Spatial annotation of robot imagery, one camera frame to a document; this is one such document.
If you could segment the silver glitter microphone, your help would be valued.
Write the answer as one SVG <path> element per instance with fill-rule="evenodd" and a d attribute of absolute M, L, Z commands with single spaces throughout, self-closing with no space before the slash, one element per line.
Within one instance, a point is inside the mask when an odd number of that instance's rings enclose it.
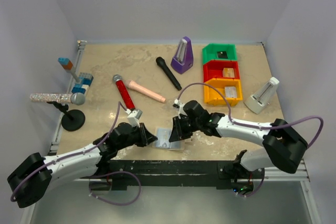
<path fill-rule="evenodd" d="M 83 93 L 32 93 L 29 98 L 31 102 L 56 102 L 64 104 L 72 103 L 74 105 L 83 105 L 86 101 L 86 97 Z"/>

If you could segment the black microphone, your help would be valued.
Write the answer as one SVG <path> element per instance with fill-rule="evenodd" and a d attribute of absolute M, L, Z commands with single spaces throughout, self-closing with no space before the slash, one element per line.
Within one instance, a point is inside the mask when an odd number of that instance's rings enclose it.
<path fill-rule="evenodd" d="M 162 57 L 157 57 L 155 61 L 156 61 L 156 64 L 163 70 L 163 72 L 168 77 L 168 79 L 171 81 L 171 83 L 174 85 L 174 87 L 178 91 L 182 90 L 182 86 L 180 85 L 180 83 L 178 82 L 174 74 L 171 72 L 171 70 L 167 66 L 165 60 Z"/>

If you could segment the pink microphone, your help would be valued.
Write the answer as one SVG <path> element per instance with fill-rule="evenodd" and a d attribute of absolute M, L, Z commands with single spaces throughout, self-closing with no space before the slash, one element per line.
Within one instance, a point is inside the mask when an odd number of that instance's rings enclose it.
<path fill-rule="evenodd" d="M 135 81 L 133 80 L 127 80 L 124 82 L 126 87 L 129 88 L 129 89 L 132 89 L 132 90 L 135 90 L 155 101 L 158 101 L 158 102 L 161 102 L 161 103 L 164 103 L 166 101 L 166 98 L 161 96 L 160 94 L 157 94 L 141 85 L 139 85 L 138 83 L 136 83 Z"/>

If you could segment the yellow storage bin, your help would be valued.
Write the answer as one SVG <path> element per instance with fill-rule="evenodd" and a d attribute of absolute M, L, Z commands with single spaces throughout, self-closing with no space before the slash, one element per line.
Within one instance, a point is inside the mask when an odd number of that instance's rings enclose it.
<path fill-rule="evenodd" d="M 205 82 L 216 90 L 220 92 L 220 94 L 215 91 L 214 89 L 204 86 L 204 102 L 210 105 L 226 105 L 223 97 L 226 99 L 230 106 L 236 106 L 240 101 L 243 100 L 243 93 L 242 93 L 242 85 L 239 79 L 219 79 L 219 78 L 212 78 Z M 237 89 L 238 97 L 236 99 L 226 98 L 224 88 L 226 86 L 235 86 Z"/>

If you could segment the green storage bin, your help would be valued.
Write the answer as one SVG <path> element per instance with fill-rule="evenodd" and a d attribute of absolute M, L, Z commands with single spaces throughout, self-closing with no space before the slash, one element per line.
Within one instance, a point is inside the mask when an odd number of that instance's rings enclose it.
<path fill-rule="evenodd" d="M 237 61 L 236 46 L 234 44 L 208 44 L 202 49 L 202 62 L 211 60 Z"/>

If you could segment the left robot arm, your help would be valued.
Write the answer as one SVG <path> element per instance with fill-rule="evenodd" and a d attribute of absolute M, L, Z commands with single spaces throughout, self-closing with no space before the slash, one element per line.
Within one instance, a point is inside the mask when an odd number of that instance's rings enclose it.
<path fill-rule="evenodd" d="M 120 123 L 116 128 L 78 150 L 56 156 L 29 155 L 7 178 L 12 190 L 10 200 L 19 208 L 39 201 L 46 192 L 77 178 L 108 174 L 108 161 L 118 151 L 129 147 L 146 147 L 156 141 L 143 123 L 132 126 Z"/>

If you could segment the black microphone stand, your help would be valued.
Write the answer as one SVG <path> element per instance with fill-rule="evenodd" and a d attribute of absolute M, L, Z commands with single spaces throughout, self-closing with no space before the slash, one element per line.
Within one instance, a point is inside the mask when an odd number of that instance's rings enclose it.
<path fill-rule="evenodd" d="M 61 119 L 61 126 L 64 130 L 73 132 L 80 129 L 86 120 L 85 114 L 80 110 L 69 110 L 69 106 L 67 104 L 62 105 L 57 102 L 48 102 L 48 104 L 52 104 L 55 108 L 57 108 L 64 115 Z"/>

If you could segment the red glitter microphone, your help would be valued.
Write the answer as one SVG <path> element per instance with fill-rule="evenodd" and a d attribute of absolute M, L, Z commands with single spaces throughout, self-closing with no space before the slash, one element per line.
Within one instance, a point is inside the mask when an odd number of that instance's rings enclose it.
<path fill-rule="evenodd" d="M 122 80 L 122 77 L 119 74 L 115 74 L 112 80 L 115 83 L 126 108 L 133 111 L 135 109 L 135 105 L 128 93 L 128 90 Z"/>

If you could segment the wooden block in red bin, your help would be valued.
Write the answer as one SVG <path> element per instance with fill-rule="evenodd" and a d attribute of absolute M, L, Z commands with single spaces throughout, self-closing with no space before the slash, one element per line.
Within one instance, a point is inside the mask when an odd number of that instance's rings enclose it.
<path fill-rule="evenodd" d="M 223 68 L 223 77 L 235 79 L 235 69 Z"/>

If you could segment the blue toy brick tower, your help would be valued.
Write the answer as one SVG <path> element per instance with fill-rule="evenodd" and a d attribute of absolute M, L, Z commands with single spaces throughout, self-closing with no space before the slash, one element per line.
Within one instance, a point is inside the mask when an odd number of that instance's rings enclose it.
<path fill-rule="evenodd" d="M 85 72 L 76 74 L 75 65 L 71 62 L 69 58 L 58 58 L 58 62 L 67 73 L 70 73 L 72 75 L 74 79 L 71 93 L 81 93 L 84 96 L 87 96 L 94 79 L 93 75 Z"/>

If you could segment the black item in green bin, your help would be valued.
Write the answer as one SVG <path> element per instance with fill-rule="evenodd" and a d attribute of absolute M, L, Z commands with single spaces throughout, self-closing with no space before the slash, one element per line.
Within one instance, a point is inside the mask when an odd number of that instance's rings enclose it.
<path fill-rule="evenodd" d="M 218 51 L 217 52 L 218 59 L 228 59 L 226 51 Z"/>

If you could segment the card stack in yellow bin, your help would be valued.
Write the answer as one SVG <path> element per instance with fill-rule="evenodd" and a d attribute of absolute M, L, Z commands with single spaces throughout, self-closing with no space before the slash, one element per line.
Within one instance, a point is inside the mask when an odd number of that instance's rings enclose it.
<path fill-rule="evenodd" d="M 224 88 L 224 92 L 225 92 L 225 97 L 226 98 L 236 99 L 238 97 L 237 89 L 236 89 L 235 86 L 226 86 Z"/>

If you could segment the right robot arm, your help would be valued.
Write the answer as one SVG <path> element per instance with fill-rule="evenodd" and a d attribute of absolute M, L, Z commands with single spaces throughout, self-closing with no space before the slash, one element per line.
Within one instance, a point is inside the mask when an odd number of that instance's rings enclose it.
<path fill-rule="evenodd" d="M 209 113 L 195 100 L 187 103 L 176 100 L 173 106 L 179 114 L 173 118 L 171 143 L 191 138 L 194 132 L 200 131 L 207 136 L 236 138 L 260 146 L 255 151 L 241 151 L 222 169 L 225 178 L 246 178 L 268 167 L 294 174 L 308 149 L 308 143 L 292 127 L 286 127 L 282 119 L 274 123 L 230 120 L 226 114 Z"/>

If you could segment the red storage bin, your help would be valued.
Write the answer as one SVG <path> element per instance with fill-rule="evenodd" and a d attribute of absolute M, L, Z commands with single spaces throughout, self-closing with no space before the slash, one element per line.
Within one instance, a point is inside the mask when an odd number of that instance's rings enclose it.
<path fill-rule="evenodd" d="M 206 82 L 212 78 L 232 79 L 223 77 L 223 68 L 234 68 L 235 79 L 240 79 L 237 61 L 211 60 L 203 65 L 203 81 Z"/>

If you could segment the purple metronome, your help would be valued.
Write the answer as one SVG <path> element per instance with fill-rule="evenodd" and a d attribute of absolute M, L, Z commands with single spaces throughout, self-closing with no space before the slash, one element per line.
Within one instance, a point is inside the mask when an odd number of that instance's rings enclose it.
<path fill-rule="evenodd" d="M 189 37 L 183 37 L 171 61 L 171 67 L 179 74 L 192 68 L 194 63 L 192 43 Z"/>

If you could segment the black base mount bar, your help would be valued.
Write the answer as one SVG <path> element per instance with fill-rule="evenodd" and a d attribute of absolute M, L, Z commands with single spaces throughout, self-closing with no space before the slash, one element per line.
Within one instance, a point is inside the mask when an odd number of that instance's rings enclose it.
<path fill-rule="evenodd" d="M 112 175 L 112 172 L 130 172 L 142 186 L 162 187 L 215 187 L 232 189 L 232 182 L 242 179 L 261 179 L 265 172 L 237 172 L 232 161 L 150 161 L 110 160 L 98 166 L 95 176 L 107 175 L 112 180 L 113 190 L 125 190 L 136 186 L 137 181 L 127 174 Z"/>

